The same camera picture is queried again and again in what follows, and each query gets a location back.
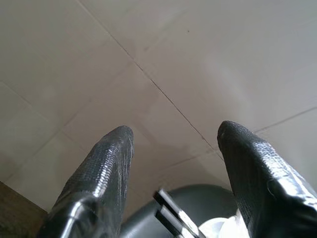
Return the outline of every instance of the black rubber grip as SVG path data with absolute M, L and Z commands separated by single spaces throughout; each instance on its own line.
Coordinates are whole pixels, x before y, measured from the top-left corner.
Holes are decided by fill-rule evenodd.
M 316 192 L 268 142 L 224 121 L 218 144 L 251 238 L 317 237 Z
M 133 153 L 129 127 L 105 135 L 67 181 L 38 237 L 116 237 Z

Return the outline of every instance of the black taped handle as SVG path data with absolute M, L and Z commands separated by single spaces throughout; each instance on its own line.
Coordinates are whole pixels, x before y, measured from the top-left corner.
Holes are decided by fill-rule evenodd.
M 224 121 L 218 144 L 251 238 L 317 237 L 316 192 L 269 143 Z
M 105 135 L 67 181 L 38 237 L 116 237 L 133 153 L 129 127 Z

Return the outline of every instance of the wooden surface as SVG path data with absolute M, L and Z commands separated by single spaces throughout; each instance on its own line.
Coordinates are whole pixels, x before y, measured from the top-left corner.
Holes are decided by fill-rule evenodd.
M 34 237 L 47 212 L 0 182 L 0 237 Z

